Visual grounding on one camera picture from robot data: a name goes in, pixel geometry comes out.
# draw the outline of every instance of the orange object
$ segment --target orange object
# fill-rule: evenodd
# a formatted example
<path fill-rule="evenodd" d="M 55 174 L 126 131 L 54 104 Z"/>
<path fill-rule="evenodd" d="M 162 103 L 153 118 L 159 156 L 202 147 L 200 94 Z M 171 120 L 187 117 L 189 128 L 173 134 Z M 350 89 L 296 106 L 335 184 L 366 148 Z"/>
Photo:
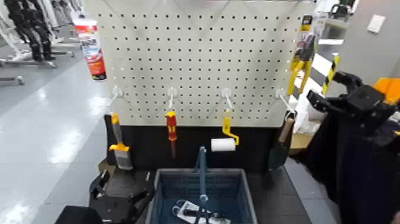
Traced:
<path fill-rule="evenodd" d="M 165 117 L 167 118 L 168 139 L 171 141 L 172 157 L 175 158 L 175 156 L 176 156 L 175 141 L 177 139 L 177 135 L 176 135 L 176 113 L 173 112 L 173 111 L 169 111 Z"/>
<path fill-rule="evenodd" d="M 92 79 L 106 79 L 97 21 L 77 19 L 74 23 Z"/>
<path fill-rule="evenodd" d="M 394 104 L 400 99 L 399 78 L 380 78 L 373 87 L 386 95 L 385 101 L 388 104 Z"/>

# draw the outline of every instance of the white pegboard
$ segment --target white pegboard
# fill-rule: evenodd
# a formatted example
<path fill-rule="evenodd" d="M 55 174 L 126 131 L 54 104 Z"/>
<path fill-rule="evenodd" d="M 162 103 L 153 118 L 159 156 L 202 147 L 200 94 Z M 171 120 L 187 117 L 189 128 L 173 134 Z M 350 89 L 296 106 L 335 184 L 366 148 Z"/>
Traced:
<path fill-rule="evenodd" d="M 108 83 L 124 91 L 123 125 L 165 125 L 177 89 L 179 125 L 220 126 L 232 90 L 233 126 L 282 125 L 290 60 L 308 1 L 87 0 L 98 20 Z"/>

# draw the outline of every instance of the red tube label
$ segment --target red tube label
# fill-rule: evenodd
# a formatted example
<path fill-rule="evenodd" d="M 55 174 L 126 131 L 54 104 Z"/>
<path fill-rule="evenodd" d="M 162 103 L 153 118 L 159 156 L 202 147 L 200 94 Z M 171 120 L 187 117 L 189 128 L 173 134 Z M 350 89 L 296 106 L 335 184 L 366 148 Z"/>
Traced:
<path fill-rule="evenodd" d="M 105 78 L 105 66 L 97 25 L 75 25 L 75 28 L 92 77 L 97 79 L 97 76 L 104 76 Z"/>

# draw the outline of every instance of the reflective floor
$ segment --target reflective floor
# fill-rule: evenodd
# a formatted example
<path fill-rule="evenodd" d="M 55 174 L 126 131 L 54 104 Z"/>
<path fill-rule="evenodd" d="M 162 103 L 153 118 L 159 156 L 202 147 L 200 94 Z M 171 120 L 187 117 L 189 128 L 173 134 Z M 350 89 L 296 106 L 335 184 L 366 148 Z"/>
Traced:
<path fill-rule="evenodd" d="M 82 182 L 77 174 L 95 171 L 104 157 L 101 147 L 99 157 L 86 156 L 82 158 L 87 160 L 73 163 L 108 102 L 105 83 L 92 81 L 82 54 L 75 51 L 76 58 L 55 60 L 58 69 L 0 68 L 0 76 L 22 73 L 26 80 L 25 86 L 0 85 L 0 223 L 31 223 L 43 203 L 63 201 L 61 193 L 51 195 L 57 184 L 63 184 L 63 175 L 76 171 L 71 182 L 63 184 L 73 192 L 71 187 Z M 77 196 L 85 196 L 85 202 L 86 191 Z"/>

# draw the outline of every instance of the blue basket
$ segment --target blue basket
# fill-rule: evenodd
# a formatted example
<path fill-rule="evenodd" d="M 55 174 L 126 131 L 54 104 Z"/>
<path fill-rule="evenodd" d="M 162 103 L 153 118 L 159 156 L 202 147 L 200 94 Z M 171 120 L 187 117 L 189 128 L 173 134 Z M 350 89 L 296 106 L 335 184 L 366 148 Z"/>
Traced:
<path fill-rule="evenodd" d="M 200 205 L 200 177 L 195 169 L 159 169 L 146 224 L 187 223 L 171 208 L 180 199 Z M 210 169 L 205 174 L 207 210 L 224 214 L 234 224 L 257 224 L 246 174 L 242 169 Z"/>

